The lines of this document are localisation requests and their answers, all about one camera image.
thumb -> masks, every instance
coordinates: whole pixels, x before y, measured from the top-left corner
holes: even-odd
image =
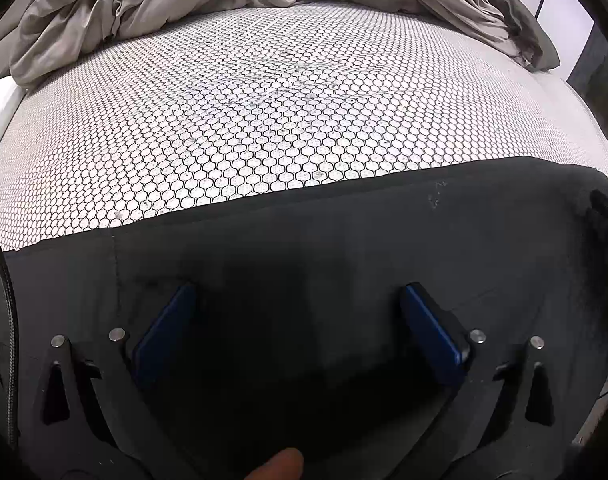
[[[282,450],[244,480],[300,480],[304,457],[294,447]]]

blue gripper pad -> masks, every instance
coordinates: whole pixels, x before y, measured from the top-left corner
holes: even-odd
[[[460,384],[466,375],[464,363],[470,347],[457,318],[440,309],[419,283],[404,287],[400,306],[435,379],[444,386]]]
[[[133,351],[133,379],[145,390],[150,387],[179,350],[184,331],[195,312],[197,292],[191,284],[177,289],[171,301]]]

mattress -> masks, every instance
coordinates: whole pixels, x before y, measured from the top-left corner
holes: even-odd
[[[520,155],[608,176],[566,83],[444,24],[327,2],[193,16],[24,98],[0,143],[0,242]]]

